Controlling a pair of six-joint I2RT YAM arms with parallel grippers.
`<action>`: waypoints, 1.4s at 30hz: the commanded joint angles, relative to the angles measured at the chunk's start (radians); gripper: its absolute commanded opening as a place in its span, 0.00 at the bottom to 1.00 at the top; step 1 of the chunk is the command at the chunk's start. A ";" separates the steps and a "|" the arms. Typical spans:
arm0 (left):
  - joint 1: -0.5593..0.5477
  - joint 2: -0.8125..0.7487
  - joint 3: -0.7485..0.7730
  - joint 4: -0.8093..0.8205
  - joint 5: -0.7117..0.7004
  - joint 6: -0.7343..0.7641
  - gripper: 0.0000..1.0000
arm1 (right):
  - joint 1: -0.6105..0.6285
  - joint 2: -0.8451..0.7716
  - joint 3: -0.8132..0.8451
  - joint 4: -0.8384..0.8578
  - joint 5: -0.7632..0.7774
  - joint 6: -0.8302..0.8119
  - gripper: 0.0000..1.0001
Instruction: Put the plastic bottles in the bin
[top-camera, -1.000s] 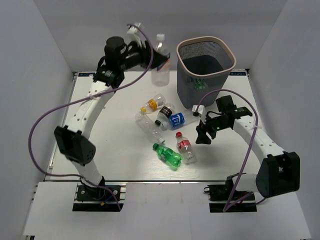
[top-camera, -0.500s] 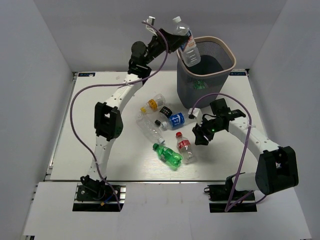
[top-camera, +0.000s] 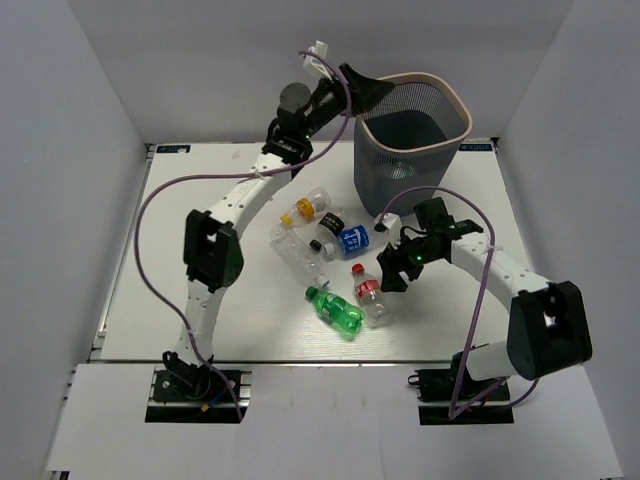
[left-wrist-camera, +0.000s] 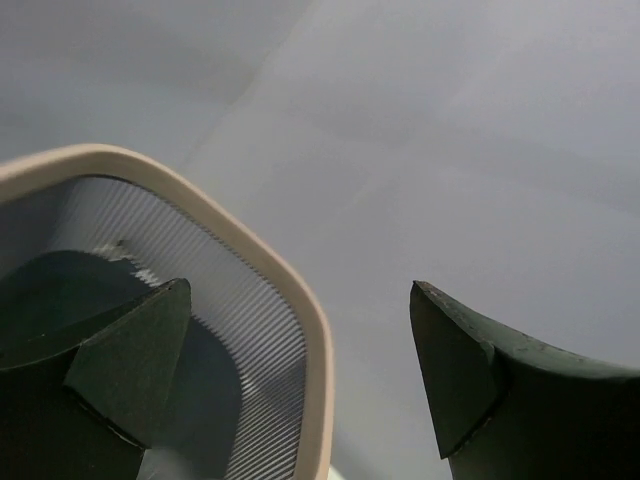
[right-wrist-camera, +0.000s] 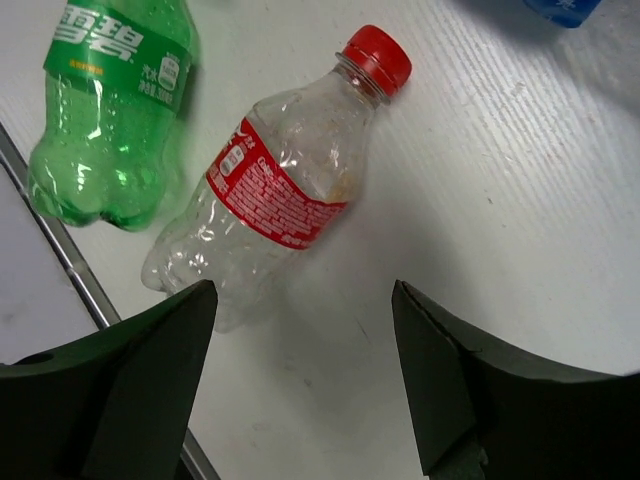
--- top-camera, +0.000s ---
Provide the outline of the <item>large clear plastic bottle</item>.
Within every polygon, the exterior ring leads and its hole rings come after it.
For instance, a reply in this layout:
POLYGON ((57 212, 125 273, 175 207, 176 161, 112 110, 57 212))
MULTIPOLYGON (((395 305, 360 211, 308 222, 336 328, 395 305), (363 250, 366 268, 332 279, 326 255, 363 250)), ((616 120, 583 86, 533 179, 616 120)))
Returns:
POLYGON ((301 285, 318 289, 329 287, 330 279, 319 259, 292 228, 275 225, 270 231, 270 245, 301 285))

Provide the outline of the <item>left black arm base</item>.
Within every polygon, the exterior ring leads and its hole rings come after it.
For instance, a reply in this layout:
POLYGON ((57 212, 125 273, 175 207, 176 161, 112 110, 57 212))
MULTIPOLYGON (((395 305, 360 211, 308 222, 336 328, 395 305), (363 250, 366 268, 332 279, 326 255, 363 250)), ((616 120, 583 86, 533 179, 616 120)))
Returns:
POLYGON ((154 370, 145 421, 163 424, 238 424, 246 414, 251 373, 188 364, 166 351, 154 370))

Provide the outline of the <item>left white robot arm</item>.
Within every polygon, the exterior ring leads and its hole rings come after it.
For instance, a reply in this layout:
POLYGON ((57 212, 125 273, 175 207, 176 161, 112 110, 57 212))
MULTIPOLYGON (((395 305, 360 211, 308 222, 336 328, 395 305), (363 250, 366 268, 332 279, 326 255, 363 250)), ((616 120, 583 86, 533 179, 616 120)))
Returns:
POLYGON ((247 178, 209 210, 193 210, 187 216, 183 248, 187 323, 163 361, 187 365, 176 384, 188 398, 202 398, 210 390, 211 374, 201 367, 213 358, 213 332, 222 299, 244 266, 240 247, 244 230, 309 160, 313 135, 338 116, 349 119, 370 112, 393 88, 392 82, 363 76, 348 64, 340 65, 334 77, 319 80, 315 89, 302 83, 287 85, 247 178))

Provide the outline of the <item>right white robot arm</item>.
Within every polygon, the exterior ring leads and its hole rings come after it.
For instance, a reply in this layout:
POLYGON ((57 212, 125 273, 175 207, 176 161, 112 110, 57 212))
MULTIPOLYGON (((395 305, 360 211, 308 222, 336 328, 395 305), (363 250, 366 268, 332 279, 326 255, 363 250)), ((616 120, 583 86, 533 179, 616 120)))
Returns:
POLYGON ((451 362, 449 382, 472 399, 493 381, 511 376, 535 381, 583 364, 593 346, 583 296, 570 281, 555 283, 494 247, 476 222, 457 221, 440 198, 418 204, 419 227, 401 232, 378 254, 381 288, 400 293, 424 266, 445 260, 476 279, 508 313, 505 340, 473 345, 451 362))

